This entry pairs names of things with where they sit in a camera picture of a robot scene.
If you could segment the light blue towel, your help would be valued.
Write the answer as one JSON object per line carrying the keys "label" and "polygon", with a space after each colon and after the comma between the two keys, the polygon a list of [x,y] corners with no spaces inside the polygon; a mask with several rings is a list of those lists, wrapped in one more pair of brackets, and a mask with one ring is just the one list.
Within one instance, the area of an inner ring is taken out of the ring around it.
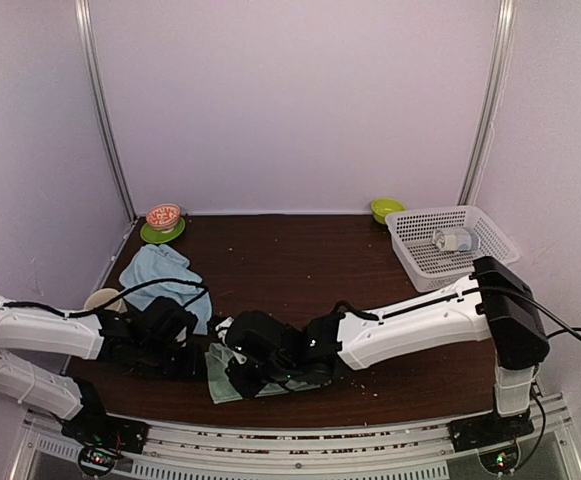
{"label": "light blue towel", "polygon": [[208,293],[189,304],[202,289],[198,284],[202,277],[190,269],[190,260],[168,245],[144,245],[134,255],[129,265],[121,272],[119,282],[124,289],[152,280],[175,278],[184,281],[159,282],[145,286],[124,297],[124,300],[139,311],[144,311],[157,297],[176,301],[186,311],[196,316],[198,323],[195,335],[207,334],[207,322],[212,315],[212,302]]}

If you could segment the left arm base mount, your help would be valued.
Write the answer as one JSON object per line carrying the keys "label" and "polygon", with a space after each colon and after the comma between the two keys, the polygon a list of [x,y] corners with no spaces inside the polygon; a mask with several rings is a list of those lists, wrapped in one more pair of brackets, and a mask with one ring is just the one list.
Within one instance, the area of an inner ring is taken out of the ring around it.
{"label": "left arm base mount", "polygon": [[109,474],[125,454],[143,452],[149,426],[110,415],[93,384],[81,379],[75,382],[81,394],[81,409],[73,418],[59,420],[61,432],[82,446],[77,457],[79,469],[100,478]]}

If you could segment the mint green panda towel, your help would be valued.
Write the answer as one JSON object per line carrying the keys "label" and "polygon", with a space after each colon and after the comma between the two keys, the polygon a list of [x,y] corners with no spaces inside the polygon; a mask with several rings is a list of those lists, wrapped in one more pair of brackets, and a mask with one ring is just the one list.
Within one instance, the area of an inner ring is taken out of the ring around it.
{"label": "mint green panda towel", "polygon": [[[250,400],[242,398],[229,383],[225,373],[233,355],[220,343],[211,343],[205,352],[207,383],[214,404]],[[275,370],[277,364],[257,362],[247,357],[247,361],[258,366],[260,375],[268,385],[255,398],[297,393],[328,386],[332,382],[333,369],[329,365],[311,365],[307,372]]]}

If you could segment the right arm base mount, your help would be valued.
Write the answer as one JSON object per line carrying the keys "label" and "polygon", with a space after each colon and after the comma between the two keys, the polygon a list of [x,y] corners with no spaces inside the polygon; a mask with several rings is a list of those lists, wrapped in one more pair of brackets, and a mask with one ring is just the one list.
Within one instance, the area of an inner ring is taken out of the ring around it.
{"label": "right arm base mount", "polygon": [[513,474],[522,464],[518,440],[534,432],[530,408],[502,416],[494,404],[491,412],[453,420],[448,432],[455,453],[475,450],[481,467],[499,477]]}

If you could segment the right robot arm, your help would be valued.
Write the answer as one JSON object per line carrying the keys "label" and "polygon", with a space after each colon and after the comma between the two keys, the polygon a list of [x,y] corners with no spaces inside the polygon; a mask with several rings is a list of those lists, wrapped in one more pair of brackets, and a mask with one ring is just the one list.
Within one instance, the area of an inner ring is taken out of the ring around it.
{"label": "right robot arm", "polygon": [[345,301],[303,329],[262,311],[212,327],[234,352],[226,373],[251,398],[268,384],[322,386],[345,371],[462,342],[492,340],[496,351],[494,411],[483,419],[489,440],[505,440],[530,406],[531,384],[550,351],[530,287],[491,256],[439,290],[371,310]]}

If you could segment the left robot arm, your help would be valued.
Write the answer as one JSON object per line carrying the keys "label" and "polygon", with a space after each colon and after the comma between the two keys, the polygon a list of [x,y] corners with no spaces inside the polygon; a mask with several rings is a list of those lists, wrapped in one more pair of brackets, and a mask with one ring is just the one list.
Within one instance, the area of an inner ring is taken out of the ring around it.
{"label": "left robot arm", "polygon": [[188,338],[197,325],[189,308],[208,292],[206,285],[180,279],[172,284],[193,290],[183,303],[159,296],[139,313],[121,314],[110,304],[61,311],[32,301],[0,296],[0,393],[40,407],[76,429],[93,444],[114,433],[94,387],[53,374],[16,356],[16,351],[63,354],[88,361],[146,367],[179,376],[194,365]]}

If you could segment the white perforated plastic basket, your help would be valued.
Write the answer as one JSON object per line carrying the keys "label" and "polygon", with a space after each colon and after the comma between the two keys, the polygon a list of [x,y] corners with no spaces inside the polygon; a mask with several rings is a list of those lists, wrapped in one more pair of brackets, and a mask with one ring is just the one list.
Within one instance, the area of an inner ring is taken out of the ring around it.
{"label": "white perforated plastic basket", "polygon": [[393,250],[420,293],[469,274],[480,257],[491,256],[505,265],[520,258],[508,236],[474,206],[391,213],[386,225]]}

